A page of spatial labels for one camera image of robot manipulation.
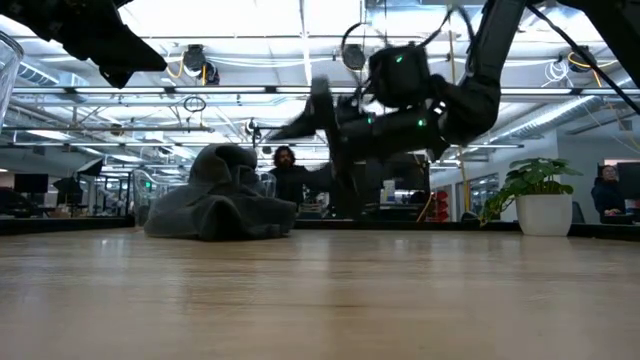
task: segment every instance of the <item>person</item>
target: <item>person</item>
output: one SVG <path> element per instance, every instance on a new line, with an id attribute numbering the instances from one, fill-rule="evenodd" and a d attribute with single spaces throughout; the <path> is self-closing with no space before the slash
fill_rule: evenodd
<path id="1" fill-rule="evenodd" d="M 309 170 L 295 163 L 293 150 L 288 146 L 280 146 L 273 154 L 275 168 L 269 172 L 276 177 L 276 197 L 300 205 L 304 201 L 302 186 Z"/>
<path id="2" fill-rule="evenodd" d="M 591 196 L 601 217 L 624 214 L 624 197 L 618 187 L 615 167 L 605 166 L 602 168 L 602 176 L 595 179 Z"/>

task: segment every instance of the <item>white pot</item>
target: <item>white pot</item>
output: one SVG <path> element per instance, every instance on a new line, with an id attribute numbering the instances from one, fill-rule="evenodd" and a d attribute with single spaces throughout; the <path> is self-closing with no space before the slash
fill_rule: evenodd
<path id="1" fill-rule="evenodd" d="M 571 195 L 527 195 L 516 199 L 518 222 L 525 235 L 567 236 L 572 220 Z"/>

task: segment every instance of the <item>ceiling pipe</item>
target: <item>ceiling pipe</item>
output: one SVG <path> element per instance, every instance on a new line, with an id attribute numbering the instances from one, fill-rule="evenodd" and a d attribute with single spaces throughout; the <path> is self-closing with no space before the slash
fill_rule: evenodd
<path id="1" fill-rule="evenodd" d="M 66 71 L 47 68 L 36 60 L 25 56 L 18 67 L 18 76 L 38 87 L 82 87 L 89 86 L 89 82 L 78 75 Z M 75 103 L 85 102 L 81 95 L 65 96 L 65 99 Z"/>
<path id="2" fill-rule="evenodd" d="M 633 81 L 624 71 L 614 75 L 612 79 L 620 87 L 633 85 Z M 541 135 L 578 118 L 589 116 L 590 112 L 598 111 L 607 104 L 602 96 L 589 95 L 562 104 L 547 105 L 511 122 L 508 129 L 500 129 L 498 135 L 489 135 L 487 143 Z"/>

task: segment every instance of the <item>wooden table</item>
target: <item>wooden table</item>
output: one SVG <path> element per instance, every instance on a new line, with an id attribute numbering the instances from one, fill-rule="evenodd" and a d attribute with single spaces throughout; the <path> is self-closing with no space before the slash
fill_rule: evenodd
<path id="1" fill-rule="evenodd" d="M 640 244 L 0 238 L 0 359 L 638 359 Z"/>

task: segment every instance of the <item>gray cloth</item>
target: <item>gray cloth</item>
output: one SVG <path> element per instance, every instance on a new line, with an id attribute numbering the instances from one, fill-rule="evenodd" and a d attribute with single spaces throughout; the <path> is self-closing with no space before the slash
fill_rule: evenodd
<path id="1" fill-rule="evenodd" d="M 147 235 L 205 241 L 281 237 L 296 204 L 263 196 L 256 154 L 236 145 L 209 145 L 193 163 L 189 182 L 155 201 Z"/>

